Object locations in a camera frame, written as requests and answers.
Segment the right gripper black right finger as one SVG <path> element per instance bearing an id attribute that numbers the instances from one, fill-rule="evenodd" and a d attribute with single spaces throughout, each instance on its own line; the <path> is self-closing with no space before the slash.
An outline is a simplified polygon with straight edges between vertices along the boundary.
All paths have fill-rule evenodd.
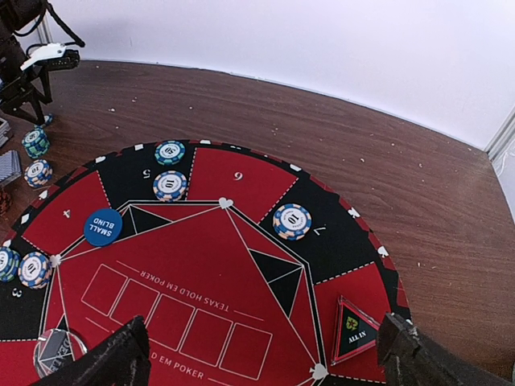
<path id="1" fill-rule="evenodd" d="M 387 385 L 509 385 L 450 353 L 399 314 L 386 314 L 376 339 Z"/>

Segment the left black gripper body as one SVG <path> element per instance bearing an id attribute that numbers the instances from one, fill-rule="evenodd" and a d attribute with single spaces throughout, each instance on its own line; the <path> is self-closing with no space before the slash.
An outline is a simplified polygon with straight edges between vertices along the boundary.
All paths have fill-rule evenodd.
<path id="1" fill-rule="evenodd" d="M 46 118 L 41 104 L 52 102 L 48 70 L 26 70 L 15 80 L 1 87 L 1 111 L 12 117 L 44 125 Z"/>

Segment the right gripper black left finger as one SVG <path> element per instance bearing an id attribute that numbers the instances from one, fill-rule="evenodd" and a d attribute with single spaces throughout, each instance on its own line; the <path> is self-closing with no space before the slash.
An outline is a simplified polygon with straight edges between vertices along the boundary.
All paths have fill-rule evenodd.
<path id="1" fill-rule="evenodd" d="M 77 361 L 35 382 L 36 385 L 149 384 L 150 342 L 139 315 Z"/>

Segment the green white chip stack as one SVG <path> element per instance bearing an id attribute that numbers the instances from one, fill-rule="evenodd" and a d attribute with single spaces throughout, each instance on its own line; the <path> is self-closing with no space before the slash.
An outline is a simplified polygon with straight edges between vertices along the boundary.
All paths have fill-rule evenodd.
<path id="1" fill-rule="evenodd" d="M 27 132 L 22 139 L 22 145 L 30 158 L 37 159 L 45 155 L 49 148 L 49 139 L 41 127 L 36 127 Z"/>

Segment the triangular all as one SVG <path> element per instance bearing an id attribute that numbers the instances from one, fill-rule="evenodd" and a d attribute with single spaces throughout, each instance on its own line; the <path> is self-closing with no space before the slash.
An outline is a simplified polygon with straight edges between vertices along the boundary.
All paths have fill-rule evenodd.
<path id="1" fill-rule="evenodd" d="M 380 323 L 343 295 L 337 301 L 331 365 L 335 366 L 376 346 Z"/>

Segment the white chips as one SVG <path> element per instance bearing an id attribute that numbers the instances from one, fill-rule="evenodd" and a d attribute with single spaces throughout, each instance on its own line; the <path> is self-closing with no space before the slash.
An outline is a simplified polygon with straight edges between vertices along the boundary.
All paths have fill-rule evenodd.
<path id="1" fill-rule="evenodd" d="M 52 278 L 52 263 L 40 252 L 26 254 L 19 263 L 18 276 L 21 283 L 32 290 L 44 288 Z"/>
<path id="2" fill-rule="evenodd" d="M 157 175 L 153 182 L 153 192 L 158 200 L 171 202 L 179 200 L 187 190 L 187 179 L 177 170 L 167 170 Z"/>
<path id="3" fill-rule="evenodd" d="M 297 203 L 286 203 L 273 215 L 273 229 L 285 240 L 300 240 L 311 229 L 310 212 Z"/>

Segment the blue small blind button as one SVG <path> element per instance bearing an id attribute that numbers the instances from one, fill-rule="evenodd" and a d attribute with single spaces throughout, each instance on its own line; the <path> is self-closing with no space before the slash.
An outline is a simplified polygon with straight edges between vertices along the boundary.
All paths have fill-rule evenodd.
<path id="1" fill-rule="evenodd" d="M 122 216 L 112 208 L 95 211 L 84 224 L 84 238 L 94 247 L 112 244 L 122 232 Z"/>

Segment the green chips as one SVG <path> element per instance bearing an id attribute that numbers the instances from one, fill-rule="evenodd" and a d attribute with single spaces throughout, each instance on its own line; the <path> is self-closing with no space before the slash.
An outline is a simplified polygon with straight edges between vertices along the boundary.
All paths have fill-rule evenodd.
<path id="1" fill-rule="evenodd" d="M 181 142 L 165 141 L 156 147 L 154 158 L 160 165 L 170 166 L 180 162 L 185 152 L 185 146 Z"/>
<path id="2" fill-rule="evenodd" d="M 1 247 L 1 282 L 9 282 L 18 276 L 20 255 L 11 248 Z"/>

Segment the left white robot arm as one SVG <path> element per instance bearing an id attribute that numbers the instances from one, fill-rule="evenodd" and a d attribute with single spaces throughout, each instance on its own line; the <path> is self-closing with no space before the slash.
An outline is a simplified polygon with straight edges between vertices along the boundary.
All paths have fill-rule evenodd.
<path id="1" fill-rule="evenodd" d="M 47 65 L 22 70 L 28 56 L 17 38 L 32 20 L 41 23 L 46 12 L 46 1 L 1 2 L 1 110 L 35 125 L 45 124 L 42 105 L 52 102 Z"/>

